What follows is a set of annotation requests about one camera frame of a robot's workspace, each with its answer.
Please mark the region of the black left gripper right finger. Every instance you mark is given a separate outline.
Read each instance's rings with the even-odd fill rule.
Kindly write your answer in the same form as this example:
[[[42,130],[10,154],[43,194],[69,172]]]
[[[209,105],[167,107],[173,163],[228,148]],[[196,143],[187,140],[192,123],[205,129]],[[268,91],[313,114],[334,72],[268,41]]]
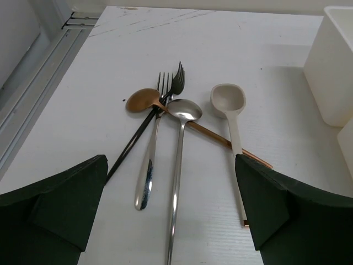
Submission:
[[[352,198],[238,154],[237,183],[264,264],[352,264]]]

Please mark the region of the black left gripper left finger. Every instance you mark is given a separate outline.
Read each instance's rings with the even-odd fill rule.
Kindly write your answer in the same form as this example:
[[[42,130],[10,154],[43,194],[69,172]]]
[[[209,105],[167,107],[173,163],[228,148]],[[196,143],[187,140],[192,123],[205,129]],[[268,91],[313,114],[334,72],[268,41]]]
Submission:
[[[1,194],[1,264],[77,264],[106,184],[96,155],[61,173]]]

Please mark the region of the silver-handled black fork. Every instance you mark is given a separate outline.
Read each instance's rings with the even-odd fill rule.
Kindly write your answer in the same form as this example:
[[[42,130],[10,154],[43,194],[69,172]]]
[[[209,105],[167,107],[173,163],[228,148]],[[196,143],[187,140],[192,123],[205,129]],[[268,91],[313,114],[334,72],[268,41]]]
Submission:
[[[185,71],[181,62],[179,62],[178,71],[174,76],[172,76],[170,90],[163,97],[165,103],[168,103],[173,99],[173,95],[179,95],[185,86]],[[156,141],[157,141],[157,131],[160,119],[164,111],[161,108],[157,108],[153,111],[153,118],[155,118],[154,127],[152,134],[147,145],[146,153],[143,158],[140,173],[138,176],[136,193],[135,193],[135,209],[143,210],[148,204],[149,197],[152,190],[152,180],[153,180],[153,170],[154,170],[154,159],[156,154]]]

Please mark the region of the beige ceramic spoon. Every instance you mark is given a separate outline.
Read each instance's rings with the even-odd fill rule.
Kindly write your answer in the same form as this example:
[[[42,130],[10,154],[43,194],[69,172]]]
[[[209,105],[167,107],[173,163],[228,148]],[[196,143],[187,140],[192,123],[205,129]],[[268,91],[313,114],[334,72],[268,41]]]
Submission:
[[[243,153],[237,118],[246,105],[244,91],[235,84],[218,84],[212,88],[211,103],[216,115],[228,120],[231,147],[236,160],[236,155]]]

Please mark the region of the copper spoon long handle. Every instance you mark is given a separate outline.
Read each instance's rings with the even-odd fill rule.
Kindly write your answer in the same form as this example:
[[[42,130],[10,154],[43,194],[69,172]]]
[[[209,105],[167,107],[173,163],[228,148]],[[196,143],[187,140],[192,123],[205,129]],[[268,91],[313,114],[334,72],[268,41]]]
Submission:
[[[131,113],[139,113],[150,107],[157,107],[162,111],[168,112],[167,107],[165,107],[161,102],[160,93],[156,89],[140,89],[139,91],[135,92],[126,102],[126,110]],[[214,133],[213,131],[206,129],[205,127],[193,121],[191,122],[190,126],[200,133],[213,138],[225,147],[230,149],[232,148],[232,142]]]

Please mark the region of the silver long-handled spoon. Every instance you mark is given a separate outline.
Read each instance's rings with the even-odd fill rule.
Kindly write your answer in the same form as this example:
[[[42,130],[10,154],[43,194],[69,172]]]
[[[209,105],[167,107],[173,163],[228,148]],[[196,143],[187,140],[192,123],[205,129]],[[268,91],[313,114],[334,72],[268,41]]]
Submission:
[[[173,175],[173,184],[170,199],[170,213],[169,213],[169,229],[168,241],[166,244],[166,264],[172,263],[173,243],[175,235],[175,227],[178,212],[178,200],[180,191],[180,177],[181,177],[181,164],[183,155],[183,142],[185,126],[190,121],[198,120],[202,117],[202,110],[200,107],[187,99],[176,99],[168,103],[167,110],[170,115],[179,120],[179,135],[177,152],[175,158],[175,167]]]

